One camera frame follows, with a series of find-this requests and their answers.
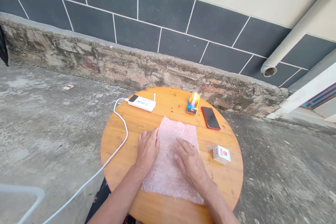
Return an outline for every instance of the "pink bubble wrap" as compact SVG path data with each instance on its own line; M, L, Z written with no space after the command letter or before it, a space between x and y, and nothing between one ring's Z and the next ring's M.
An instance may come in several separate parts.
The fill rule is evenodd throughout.
M183 178L174 159L175 147L173 143L176 142L176 138L189 141L199 151L196 127L164 117L157 135L160 140L160 152L151 171L142 183L142 190L203 204L202 197Z

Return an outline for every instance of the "wrist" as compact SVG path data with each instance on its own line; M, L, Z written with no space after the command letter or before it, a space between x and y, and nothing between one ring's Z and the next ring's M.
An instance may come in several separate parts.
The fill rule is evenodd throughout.
M145 168L143 165L137 162L135 162L135 164L132 165L130 170L132 170L132 172L136 173L137 176L142 177L143 179L145 179L145 177L149 173L149 169Z
M197 191L204 199L204 201L207 201L208 197L211 195L211 192L216 189L218 189L217 184L213 182L210 178L207 178L201 185L199 185Z

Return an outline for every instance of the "red smartphone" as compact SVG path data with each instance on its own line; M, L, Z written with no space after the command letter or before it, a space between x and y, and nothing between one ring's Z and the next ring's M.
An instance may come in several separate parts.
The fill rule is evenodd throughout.
M206 126L213 130L220 130L218 121L212 108L202 107L202 111L205 118Z

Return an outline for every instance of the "white charging cable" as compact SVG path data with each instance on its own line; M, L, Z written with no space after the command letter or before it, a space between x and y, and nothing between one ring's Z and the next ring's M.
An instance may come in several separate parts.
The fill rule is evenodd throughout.
M117 116L120 117L120 119L124 122L125 124L125 129L126 129L126 137L125 140L121 143L121 145L118 147L118 149L116 149L116 151L112 154L112 156L106 161L106 163L99 169L99 171L97 171L97 173L95 175L92 176L92 178L90 178L84 185L82 185L81 188L79 188L79 190L60 208L58 209L53 215L51 215L45 222L43 222L43 224L47 224L51 219L53 219L59 212L61 212L80 192L81 190L88 184L90 183L91 180L93 180L104 168L105 166L109 163L109 161L114 157L114 155L118 152L118 150L123 146L123 144L126 142L126 139L128 137L128 129L127 129L127 125L125 120L121 117L121 115L119 115L116 112L116 106L119 100L125 100L128 101L128 99L125 98L119 98L118 100L115 101L114 104L114 108L113 108L113 112L117 114Z

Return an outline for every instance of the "dark pants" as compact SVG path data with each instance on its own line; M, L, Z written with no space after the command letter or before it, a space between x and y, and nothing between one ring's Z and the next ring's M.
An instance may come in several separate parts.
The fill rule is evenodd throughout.
M109 187L107 186L107 182L104 178L102 185L100 186L99 191L96 193L95 199L93 200L90 211L86 217L85 224L89 222L92 216L97 212L100 206L105 202L107 197L111 194ZM127 214L124 220L124 224L135 224L135 219Z

